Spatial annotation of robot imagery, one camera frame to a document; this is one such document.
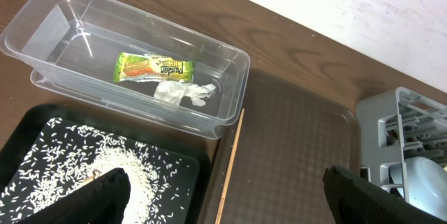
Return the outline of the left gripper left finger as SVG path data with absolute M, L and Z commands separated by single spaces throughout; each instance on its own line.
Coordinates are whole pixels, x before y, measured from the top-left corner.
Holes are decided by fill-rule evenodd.
M 131 183 L 122 168 L 114 168 L 18 224 L 121 224 Z

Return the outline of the wooden chopstick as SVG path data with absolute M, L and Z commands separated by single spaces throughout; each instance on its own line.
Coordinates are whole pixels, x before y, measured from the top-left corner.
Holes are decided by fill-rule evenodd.
M 242 130 L 242 124 L 243 124 L 243 119 L 244 119 L 244 112 L 245 109 L 242 108 L 241 112 L 240 112 L 240 118 L 239 121 L 237 123 L 237 130 L 235 132 L 235 137 L 233 140 L 233 144 L 231 146 L 231 153 L 230 153 L 230 158 L 229 158 L 229 163 L 228 163 L 228 167 L 226 170 L 226 176 L 224 179 L 224 183 L 223 183 L 223 188 L 222 188 L 222 192 L 221 192 L 221 197 L 219 200 L 219 207 L 217 209 L 217 214 L 216 214 L 216 218 L 214 220 L 214 224 L 220 224 L 221 223 L 221 217 L 224 211 L 224 205 L 225 205 L 225 201 L 226 201 L 226 196 L 228 193 L 228 187 L 230 184 L 230 178 L 231 178 L 231 174 L 233 171 L 233 165 L 234 165 L 234 161 L 235 161 L 235 155 L 237 152 L 237 146 L 239 143 L 239 138 L 240 138 L 240 133 Z

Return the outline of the white napkin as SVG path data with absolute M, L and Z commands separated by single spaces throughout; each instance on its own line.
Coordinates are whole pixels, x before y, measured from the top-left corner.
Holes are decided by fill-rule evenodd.
M 202 107 L 206 105 L 203 99 L 209 98 L 215 89 L 216 87 L 213 84 L 200 86 L 194 83 L 166 80 L 159 82 L 154 97 L 175 105 L 180 105 L 183 97 L 189 97 L 192 105 Z

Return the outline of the green snack wrapper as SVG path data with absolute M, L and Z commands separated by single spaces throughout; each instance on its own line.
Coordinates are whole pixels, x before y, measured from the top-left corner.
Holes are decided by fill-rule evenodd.
M 113 74 L 114 82 L 193 82 L 193 63 L 158 54 L 121 52 Z

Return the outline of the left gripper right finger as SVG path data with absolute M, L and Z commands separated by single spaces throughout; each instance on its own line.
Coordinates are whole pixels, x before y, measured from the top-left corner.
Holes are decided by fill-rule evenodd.
M 323 189 L 336 224 L 443 224 L 351 171 L 325 169 Z

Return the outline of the light blue bowl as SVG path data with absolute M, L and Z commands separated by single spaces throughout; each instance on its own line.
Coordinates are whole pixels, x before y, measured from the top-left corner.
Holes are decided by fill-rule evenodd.
M 423 157 L 408 158 L 405 163 L 409 203 L 446 221 L 446 171 Z

